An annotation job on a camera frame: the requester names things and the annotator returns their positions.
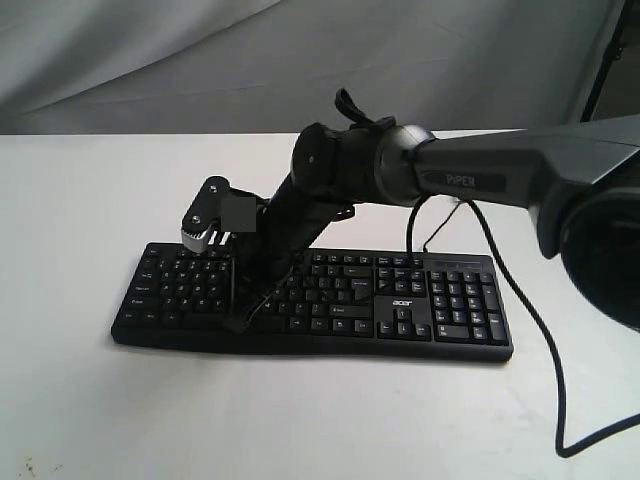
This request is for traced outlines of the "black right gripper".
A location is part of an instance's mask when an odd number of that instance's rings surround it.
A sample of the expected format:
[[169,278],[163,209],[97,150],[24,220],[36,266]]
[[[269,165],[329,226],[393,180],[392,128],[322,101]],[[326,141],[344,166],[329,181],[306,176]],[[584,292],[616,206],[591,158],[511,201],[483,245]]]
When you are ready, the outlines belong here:
[[[258,214],[256,232],[232,239],[224,327],[236,334],[249,330],[262,307],[294,274],[290,268],[296,255],[349,208],[345,201],[311,196],[287,176]],[[250,300],[256,300],[251,309]]]

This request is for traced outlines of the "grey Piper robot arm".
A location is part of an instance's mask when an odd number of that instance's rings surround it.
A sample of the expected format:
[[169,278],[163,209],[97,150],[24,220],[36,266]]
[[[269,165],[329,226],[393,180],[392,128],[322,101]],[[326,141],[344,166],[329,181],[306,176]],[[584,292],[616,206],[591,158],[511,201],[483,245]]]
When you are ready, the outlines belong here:
[[247,328],[295,257],[348,207],[370,203],[417,212],[436,195],[470,206],[482,201],[525,209],[541,254],[560,258],[596,309],[638,328],[637,116],[440,139],[392,117],[368,118],[345,90],[335,105],[350,126],[304,128],[288,175],[257,213],[255,231],[231,242],[231,330]]

